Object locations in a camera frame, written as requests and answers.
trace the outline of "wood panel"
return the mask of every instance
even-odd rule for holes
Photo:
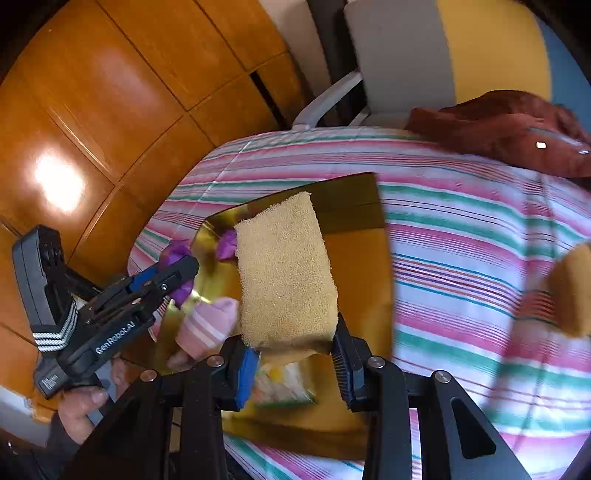
[[[39,103],[112,181],[183,109],[92,0],[71,0],[17,62]]]
[[[0,323],[32,342],[33,335],[12,266],[12,246],[16,241],[17,237],[0,224]]]
[[[256,72],[279,107],[283,118],[291,125],[308,101],[290,54],[284,53],[269,60]]]
[[[66,257],[113,184],[68,140],[13,69],[0,86],[0,215],[59,230]]]
[[[37,347],[0,325],[0,385],[30,397]]]
[[[247,70],[287,51],[257,0],[197,0]]]
[[[131,385],[133,382],[135,382],[138,377],[141,375],[141,372],[143,372],[145,370],[144,367],[141,367],[139,365],[133,364],[125,359],[123,359],[123,362],[125,364],[125,379],[129,382],[129,384]]]
[[[191,168],[212,149],[212,143],[186,115],[125,175],[124,190],[147,212],[155,212]]]
[[[127,259],[135,239],[150,219],[133,197],[114,190],[91,221],[68,265],[80,275],[106,287],[127,273]]]
[[[152,340],[148,332],[144,332],[127,346],[125,351],[121,353],[121,358],[141,366],[142,369],[156,368],[154,362],[155,353],[156,342]]]
[[[57,411],[57,406],[61,400],[61,394],[57,394],[51,400],[46,400],[39,393],[37,387],[33,385],[31,394],[31,408],[33,409],[33,418],[42,423],[51,422],[53,414]]]
[[[99,0],[189,110],[242,73],[226,41],[193,0]]]
[[[230,82],[191,112],[215,146],[279,126],[248,75]]]

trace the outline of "purple cloth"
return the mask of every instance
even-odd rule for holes
[[[224,232],[217,243],[216,257],[218,260],[230,260],[236,253],[238,234],[234,229]]]
[[[190,257],[191,248],[189,247],[190,240],[171,240],[168,246],[162,250],[158,259],[158,271],[164,270],[173,263],[179,261],[184,257]],[[193,279],[186,281],[178,289],[170,294],[176,305],[181,306],[185,300],[191,295],[193,289]]]

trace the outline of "finger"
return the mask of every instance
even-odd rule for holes
[[[98,387],[81,387],[64,394],[57,413],[72,440],[79,445],[84,443],[94,428],[86,414],[103,406],[108,397],[107,392]]]
[[[111,362],[111,378],[115,385],[127,382],[127,365],[121,358],[116,358]]]
[[[115,384],[115,395],[117,398],[123,395],[125,390],[129,388],[127,374],[127,364],[121,358],[114,359],[112,361],[111,378]]]
[[[195,365],[195,363],[196,361],[187,352],[179,350],[170,356],[166,362],[166,366],[176,372],[184,372]]]
[[[89,412],[103,406],[109,394],[99,387],[80,387],[64,394],[58,412],[60,418],[69,417],[79,419]]]

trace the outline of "bed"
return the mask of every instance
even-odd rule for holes
[[[591,236],[591,194],[566,179],[451,153],[402,130],[257,135],[189,172],[137,238],[129,273],[155,263],[171,239],[192,239],[213,213],[364,171],[378,176],[395,271],[393,361],[422,375],[450,371],[532,478],[559,478],[591,431],[591,342],[556,328],[545,283],[554,262]],[[411,427],[420,478],[412,411]],[[358,462],[230,436],[226,448],[253,478],[362,476]]]

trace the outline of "blue gripper pad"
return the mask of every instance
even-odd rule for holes
[[[242,365],[238,370],[238,387],[236,389],[236,405],[238,409],[242,409],[251,396],[258,367],[258,358],[258,352],[255,352],[252,348],[247,348],[244,352]]]
[[[146,268],[144,271],[139,272],[138,274],[134,275],[134,279],[129,285],[130,291],[137,291],[139,290],[144,283],[148,280],[151,280],[158,273],[158,264],[154,264],[151,267]]]

